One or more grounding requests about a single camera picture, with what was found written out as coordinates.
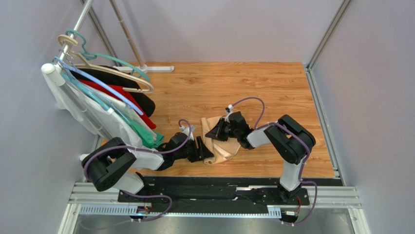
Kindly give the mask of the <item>beige cloth napkin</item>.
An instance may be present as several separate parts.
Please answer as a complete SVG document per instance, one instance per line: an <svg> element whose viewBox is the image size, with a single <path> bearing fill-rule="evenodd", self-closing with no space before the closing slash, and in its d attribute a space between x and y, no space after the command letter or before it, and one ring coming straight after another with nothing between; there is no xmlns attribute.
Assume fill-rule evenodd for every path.
<svg viewBox="0 0 415 234"><path fill-rule="evenodd" d="M214 154L213 157L204 159L204 164L206 165L213 165L231 160L238 153L241 147L235 138L229 138L227 141L219 141L205 136L210 130L213 129L213 127L215 127L220 118L221 116L201 118L202 141Z"/></svg>

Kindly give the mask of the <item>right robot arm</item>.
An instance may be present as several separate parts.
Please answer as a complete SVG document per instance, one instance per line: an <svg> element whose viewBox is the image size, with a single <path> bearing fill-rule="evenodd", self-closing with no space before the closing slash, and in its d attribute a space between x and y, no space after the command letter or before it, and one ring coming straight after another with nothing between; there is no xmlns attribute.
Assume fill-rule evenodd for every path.
<svg viewBox="0 0 415 234"><path fill-rule="evenodd" d="M316 144L314 136L290 115L283 115L275 122L253 129L241 112L234 112L228 118L219 118L205 136L218 141L234 138L240 146L249 150L273 145L284 160L283 175L277 186L277 194L282 200L297 196L302 187L305 162Z"/></svg>

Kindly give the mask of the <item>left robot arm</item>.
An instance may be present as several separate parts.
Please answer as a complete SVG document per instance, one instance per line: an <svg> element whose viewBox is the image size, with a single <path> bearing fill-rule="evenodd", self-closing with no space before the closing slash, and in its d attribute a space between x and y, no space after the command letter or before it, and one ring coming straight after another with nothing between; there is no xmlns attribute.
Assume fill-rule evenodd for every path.
<svg viewBox="0 0 415 234"><path fill-rule="evenodd" d="M130 173L131 168L162 171L179 159L197 162L212 157L214 153L200 136L176 133L169 142L155 149L128 146L121 138L115 137L86 155L81 165L86 178L97 191L117 188L136 194L144 188L145 182L140 175Z"/></svg>

